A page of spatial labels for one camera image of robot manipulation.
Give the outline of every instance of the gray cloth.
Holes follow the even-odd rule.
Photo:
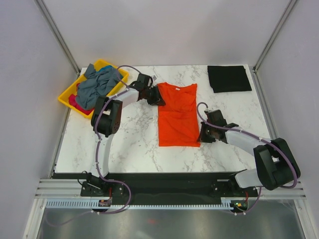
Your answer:
[[[76,103],[84,110],[94,108],[97,98],[106,96],[119,82],[116,69],[113,67],[97,72],[94,66],[90,64],[84,76],[87,80],[79,84],[75,97]]]

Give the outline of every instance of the black mat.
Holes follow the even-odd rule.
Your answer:
[[[243,66],[207,66],[209,84],[215,93],[251,91]]]

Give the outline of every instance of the dark red garment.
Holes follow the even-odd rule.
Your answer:
[[[200,147],[196,114],[197,84],[186,87],[157,84],[165,101],[159,106],[159,146]]]
[[[75,101],[75,95],[70,95],[70,97],[69,97],[69,103],[70,103],[70,105],[71,106],[74,106],[76,109],[78,109],[79,111],[81,111],[82,113],[84,113],[84,114],[86,114],[86,115],[89,115],[94,109],[91,109],[91,110],[89,110],[89,111],[86,111],[86,110],[84,110],[82,107],[80,107],[79,105],[78,105],[78,103],[76,103],[76,101]]]

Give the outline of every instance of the tabletop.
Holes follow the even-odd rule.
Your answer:
[[[209,85],[207,66],[141,66],[142,73],[155,75],[156,82],[179,87],[197,84],[196,101],[209,109],[221,110],[227,123],[234,122],[261,137],[268,137],[265,119],[248,65],[244,65],[252,91],[214,93]],[[138,73],[130,74],[129,83]],[[201,120],[197,116],[200,129]],[[81,173],[90,170],[96,149],[96,136],[90,120],[71,110],[63,133],[55,173]],[[110,172],[221,172],[255,167],[254,157],[223,142],[202,143],[200,147],[159,147],[158,108],[145,100],[122,110],[121,125],[112,141]]]

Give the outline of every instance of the yellow laundry basket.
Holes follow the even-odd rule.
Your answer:
[[[113,66],[114,68],[117,68],[116,66],[106,62],[105,60],[103,59],[99,59],[97,60],[95,63],[94,63],[94,68],[96,71],[99,71],[101,68],[105,67],[105,66],[108,66],[108,65],[111,65]],[[119,69],[119,72],[120,74],[123,76],[122,78],[122,81],[124,82],[127,82],[128,81],[128,78],[129,78],[129,73],[123,69]],[[75,110],[77,113],[83,115],[85,118],[92,118],[92,115],[93,115],[93,111],[89,114],[89,115],[86,115],[85,113],[79,111],[77,108],[75,108],[74,106],[70,105],[69,104],[69,97],[70,95],[76,95],[77,93],[77,84],[81,83],[82,81],[85,81],[86,78],[84,77],[84,75],[81,75],[75,82],[73,82],[72,85],[70,85],[59,97],[58,97],[58,100],[65,104],[67,107]],[[115,93],[117,93],[120,88],[123,86],[123,83],[122,82],[119,82],[108,94],[107,96],[111,96],[111,95],[114,95]]]

